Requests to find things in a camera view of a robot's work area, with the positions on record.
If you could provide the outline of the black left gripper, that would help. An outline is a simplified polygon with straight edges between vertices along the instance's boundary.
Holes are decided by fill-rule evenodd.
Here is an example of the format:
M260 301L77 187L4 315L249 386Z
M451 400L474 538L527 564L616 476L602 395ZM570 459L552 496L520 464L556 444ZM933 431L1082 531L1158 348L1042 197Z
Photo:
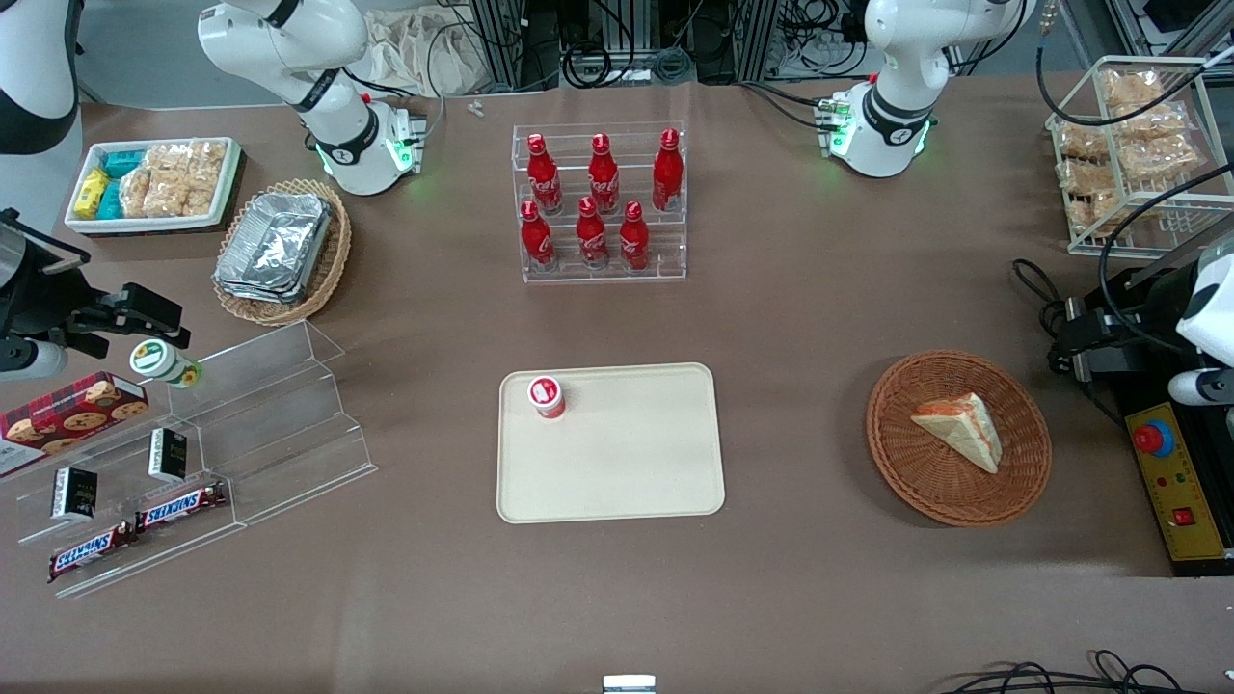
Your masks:
M1097 341L1146 341L1150 343L1097 345L1077 356L1077 382L1146 379L1167 370L1175 353L1199 353L1177 333L1177 322L1190 307L1196 273L1155 273L1146 282L1141 312L1095 310Z

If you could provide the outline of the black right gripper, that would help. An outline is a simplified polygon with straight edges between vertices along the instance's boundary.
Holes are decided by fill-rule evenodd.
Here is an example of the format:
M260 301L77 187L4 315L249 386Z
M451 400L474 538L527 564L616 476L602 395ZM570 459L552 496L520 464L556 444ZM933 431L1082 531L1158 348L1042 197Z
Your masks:
M44 240L19 221L14 209L2 210L2 354L35 356L39 351L35 343L47 342L56 347L74 349L88 356L105 356L110 343L96 335L144 335L186 349L191 331L181 328L181 305L159 293L127 282L112 294L112 307L118 316L141 324L111 325L111 319L101 312L96 321L94 311L105 310L106 293L89 285L80 270L88 254L77 254L70 267L35 240ZM159 328L176 328L173 331Z

